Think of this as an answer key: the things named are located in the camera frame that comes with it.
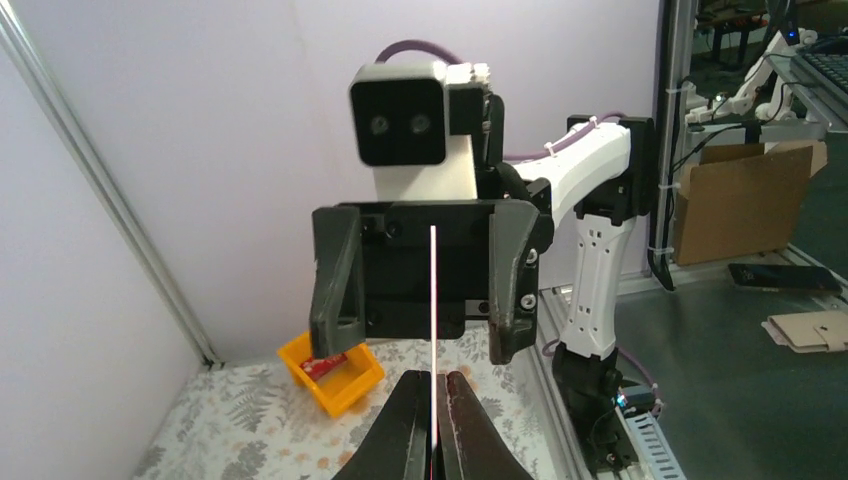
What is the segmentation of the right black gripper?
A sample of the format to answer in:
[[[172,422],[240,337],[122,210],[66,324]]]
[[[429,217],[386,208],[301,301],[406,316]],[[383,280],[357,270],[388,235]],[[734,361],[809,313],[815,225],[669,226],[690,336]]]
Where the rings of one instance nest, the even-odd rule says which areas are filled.
[[[314,357],[343,354],[364,342],[366,332],[428,338],[431,225],[437,226],[439,337],[457,339],[466,321],[488,321],[494,365],[534,344],[536,307],[524,307],[522,299],[536,296],[539,258],[552,243],[549,202],[380,202],[312,213]]]

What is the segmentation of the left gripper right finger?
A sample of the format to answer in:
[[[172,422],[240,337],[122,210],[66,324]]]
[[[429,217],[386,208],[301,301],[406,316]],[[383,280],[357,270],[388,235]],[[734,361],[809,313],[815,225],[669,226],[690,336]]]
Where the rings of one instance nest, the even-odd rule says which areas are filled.
[[[461,372],[440,374],[436,386],[437,479],[532,479],[498,433]]]

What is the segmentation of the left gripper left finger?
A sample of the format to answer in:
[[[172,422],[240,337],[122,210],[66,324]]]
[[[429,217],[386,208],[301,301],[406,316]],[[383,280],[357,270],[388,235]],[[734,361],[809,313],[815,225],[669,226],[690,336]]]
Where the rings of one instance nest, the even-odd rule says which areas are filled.
[[[431,477],[431,374],[407,370],[335,480]]]

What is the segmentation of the red credit card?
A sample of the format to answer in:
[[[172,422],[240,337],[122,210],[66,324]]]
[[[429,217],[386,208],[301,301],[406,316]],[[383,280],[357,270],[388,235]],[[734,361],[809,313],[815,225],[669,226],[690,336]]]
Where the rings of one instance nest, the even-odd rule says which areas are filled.
[[[429,274],[430,274],[430,473],[436,478],[438,449],[437,412],[437,355],[438,355],[438,288],[437,288],[437,226],[429,227]]]

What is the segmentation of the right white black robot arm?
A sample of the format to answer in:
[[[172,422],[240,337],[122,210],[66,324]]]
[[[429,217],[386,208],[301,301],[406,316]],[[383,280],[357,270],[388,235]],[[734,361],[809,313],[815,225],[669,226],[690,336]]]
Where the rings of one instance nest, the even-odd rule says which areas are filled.
[[[614,309],[624,250],[651,199],[649,118],[577,116],[547,150],[507,163],[499,119],[459,120],[380,108],[357,115],[374,202],[312,215],[314,358],[369,338],[457,339],[485,318],[489,356],[504,365],[537,340],[539,268],[562,218],[578,228],[570,310],[551,374],[591,473],[637,459],[616,402]]]

